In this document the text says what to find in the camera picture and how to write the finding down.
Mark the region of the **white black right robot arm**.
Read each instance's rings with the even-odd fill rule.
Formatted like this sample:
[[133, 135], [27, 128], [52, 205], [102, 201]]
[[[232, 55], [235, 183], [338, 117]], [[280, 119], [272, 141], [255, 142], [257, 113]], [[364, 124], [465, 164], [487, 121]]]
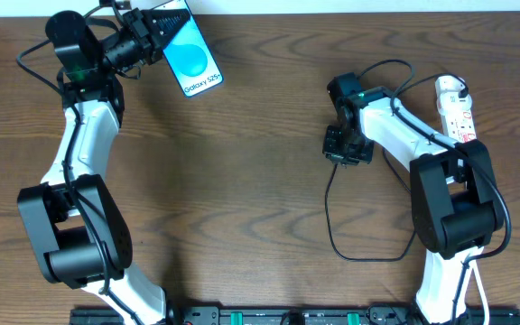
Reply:
[[512, 232], [487, 147], [432, 129], [400, 103], [398, 90], [365, 89], [353, 72], [327, 91], [339, 125], [328, 127], [323, 154], [335, 166], [370, 163], [380, 145], [407, 168], [414, 231], [427, 250], [417, 317], [459, 323], [476, 262], [503, 252]]

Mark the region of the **white power strip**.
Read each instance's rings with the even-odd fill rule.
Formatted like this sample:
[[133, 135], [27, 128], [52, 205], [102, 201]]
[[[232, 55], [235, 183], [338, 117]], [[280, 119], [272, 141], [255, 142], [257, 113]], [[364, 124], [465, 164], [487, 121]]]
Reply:
[[435, 81], [435, 92], [443, 133], [461, 143], [475, 140], [473, 102], [466, 86], [452, 76], [441, 76]]

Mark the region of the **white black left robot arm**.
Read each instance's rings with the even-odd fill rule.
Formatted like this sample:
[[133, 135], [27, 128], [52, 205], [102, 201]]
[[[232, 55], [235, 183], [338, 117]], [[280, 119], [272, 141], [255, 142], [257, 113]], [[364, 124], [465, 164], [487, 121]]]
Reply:
[[[160, 60], [189, 20], [186, 9], [133, 9], [112, 21], [62, 11], [45, 26], [61, 62], [51, 88], [66, 125], [51, 168], [19, 192], [18, 210], [43, 277], [95, 294], [125, 324], [183, 321], [135, 264], [129, 228], [104, 177], [125, 111], [121, 79], [138, 79], [143, 65]], [[99, 25], [112, 34], [97, 38]]]

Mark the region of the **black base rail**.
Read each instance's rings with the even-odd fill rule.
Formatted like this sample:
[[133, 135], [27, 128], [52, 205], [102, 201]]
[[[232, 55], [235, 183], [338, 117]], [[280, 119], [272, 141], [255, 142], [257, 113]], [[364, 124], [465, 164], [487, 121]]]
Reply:
[[[485, 314], [479, 308], [468, 308], [455, 324], [484, 324]], [[70, 312], [69, 325], [125, 324], [116, 311], [109, 309], [74, 309]], [[221, 309], [218, 307], [190, 307], [180, 311], [176, 320], [162, 320], [156, 324], [181, 325], [392, 325], [429, 324], [420, 313], [405, 307], [388, 307], [377, 304], [365, 309]], [[493, 325], [520, 325], [518, 309], [491, 309], [489, 323]]]

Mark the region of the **blue screen smartphone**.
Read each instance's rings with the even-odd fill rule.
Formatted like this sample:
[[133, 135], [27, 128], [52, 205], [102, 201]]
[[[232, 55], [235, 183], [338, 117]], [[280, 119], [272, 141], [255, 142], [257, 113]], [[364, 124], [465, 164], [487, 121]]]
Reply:
[[216, 87], [223, 82], [223, 76], [211, 51], [185, 0], [168, 1], [158, 6], [170, 12], [173, 9], [186, 9], [188, 22], [172, 38], [163, 50], [171, 70], [177, 79], [183, 94], [196, 96]]

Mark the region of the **white usb charger plug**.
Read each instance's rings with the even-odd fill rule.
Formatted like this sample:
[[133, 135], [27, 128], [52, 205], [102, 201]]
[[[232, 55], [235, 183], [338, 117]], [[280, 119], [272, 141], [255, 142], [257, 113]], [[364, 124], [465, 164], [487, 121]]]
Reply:
[[462, 110], [470, 110], [472, 98], [469, 94], [461, 97], [463, 90], [467, 88], [452, 76], [438, 77], [435, 81], [436, 104], [438, 112], [445, 116]]

